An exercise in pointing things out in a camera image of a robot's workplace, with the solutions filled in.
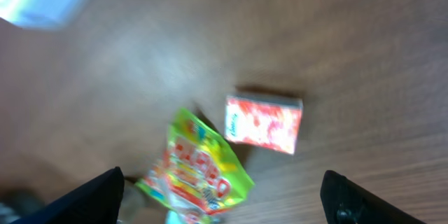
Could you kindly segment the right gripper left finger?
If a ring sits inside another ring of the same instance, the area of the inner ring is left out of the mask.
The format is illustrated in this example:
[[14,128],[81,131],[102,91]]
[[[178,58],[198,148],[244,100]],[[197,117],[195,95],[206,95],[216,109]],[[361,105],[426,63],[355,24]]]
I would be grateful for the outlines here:
[[30,190],[10,192],[10,222],[22,224],[116,224],[125,177],[114,167],[45,204]]

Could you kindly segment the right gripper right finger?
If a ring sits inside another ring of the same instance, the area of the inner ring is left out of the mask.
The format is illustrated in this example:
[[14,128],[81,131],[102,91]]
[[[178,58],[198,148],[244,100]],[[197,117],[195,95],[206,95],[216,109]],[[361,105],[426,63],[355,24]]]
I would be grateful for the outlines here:
[[323,176],[320,197],[328,224],[424,224],[333,170]]

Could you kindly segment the mint wet wipes pack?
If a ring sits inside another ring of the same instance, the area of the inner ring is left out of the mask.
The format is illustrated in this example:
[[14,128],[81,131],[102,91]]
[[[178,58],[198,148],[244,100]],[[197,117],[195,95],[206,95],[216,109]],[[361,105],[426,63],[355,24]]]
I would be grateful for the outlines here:
[[185,221],[175,211],[168,211],[164,223],[165,224],[185,224]]

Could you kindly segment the green Haribo candy bag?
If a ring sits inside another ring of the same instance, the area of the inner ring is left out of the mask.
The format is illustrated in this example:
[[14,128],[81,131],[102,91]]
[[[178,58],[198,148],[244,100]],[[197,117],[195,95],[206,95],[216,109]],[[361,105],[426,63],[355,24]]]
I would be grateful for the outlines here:
[[219,223],[247,199],[254,182],[229,143],[181,108],[168,127],[162,158],[136,185],[181,223]]

